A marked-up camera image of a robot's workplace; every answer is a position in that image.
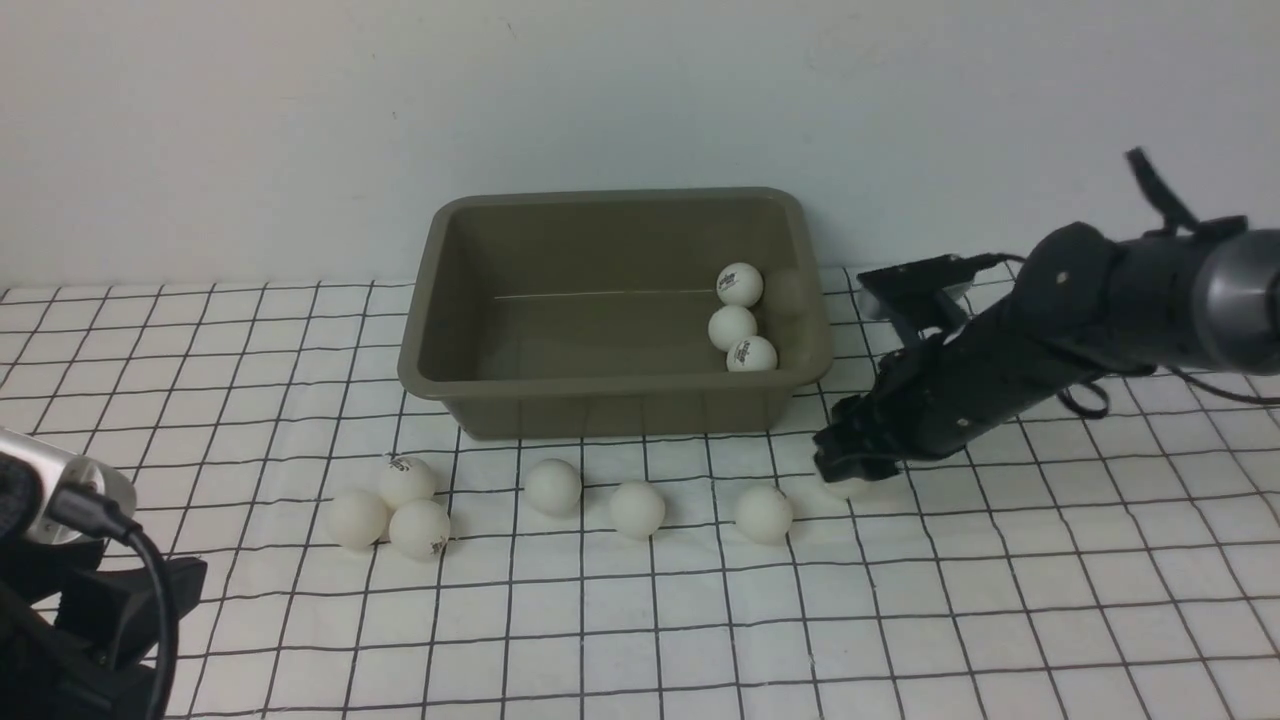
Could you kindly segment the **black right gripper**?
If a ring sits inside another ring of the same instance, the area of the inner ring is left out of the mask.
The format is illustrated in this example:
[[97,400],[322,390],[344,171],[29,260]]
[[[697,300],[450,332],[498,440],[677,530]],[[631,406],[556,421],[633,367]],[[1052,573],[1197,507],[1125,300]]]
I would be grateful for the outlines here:
[[884,355],[873,389],[836,402],[828,436],[813,437],[822,480],[878,482],[902,460],[947,457],[1078,382],[1082,360],[1012,319],[1011,306],[1000,300],[950,338]]

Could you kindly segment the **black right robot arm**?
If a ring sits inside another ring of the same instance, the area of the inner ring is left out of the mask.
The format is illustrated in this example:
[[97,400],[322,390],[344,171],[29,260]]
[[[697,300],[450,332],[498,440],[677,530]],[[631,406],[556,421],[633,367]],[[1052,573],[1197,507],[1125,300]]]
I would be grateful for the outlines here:
[[1002,254],[938,256],[859,275],[859,302],[902,341],[872,389],[840,400],[814,437],[828,483],[877,482],[940,461],[1075,386],[1161,368],[1276,375],[1277,232],[1222,218],[1190,234],[1112,241],[1074,223],[1021,261],[978,314],[961,299]]

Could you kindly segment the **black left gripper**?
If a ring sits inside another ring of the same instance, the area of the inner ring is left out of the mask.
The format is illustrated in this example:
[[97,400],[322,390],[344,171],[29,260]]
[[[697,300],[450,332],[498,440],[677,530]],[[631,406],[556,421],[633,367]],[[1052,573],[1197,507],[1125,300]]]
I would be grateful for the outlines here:
[[177,660],[163,642],[147,568],[101,570],[101,541],[3,543],[1,711],[5,719],[160,719],[156,689],[173,675],[145,664]]

